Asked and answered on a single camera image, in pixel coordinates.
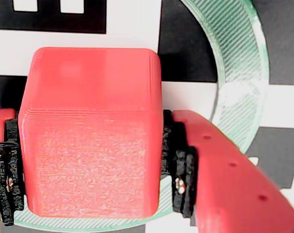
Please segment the red gripper finger with black pad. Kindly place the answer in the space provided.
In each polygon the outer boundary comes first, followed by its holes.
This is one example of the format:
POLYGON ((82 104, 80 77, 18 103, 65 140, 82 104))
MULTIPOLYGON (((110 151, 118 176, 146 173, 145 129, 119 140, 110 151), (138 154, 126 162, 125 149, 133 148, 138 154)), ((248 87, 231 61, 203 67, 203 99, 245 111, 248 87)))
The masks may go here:
POLYGON ((163 116, 161 173, 175 212, 201 233, 294 233, 294 208, 216 126, 193 111, 163 116))
POLYGON ((14 224, 15 211, 24 209, 24 181, 17 115, 0 109, 0 223, 14 224))

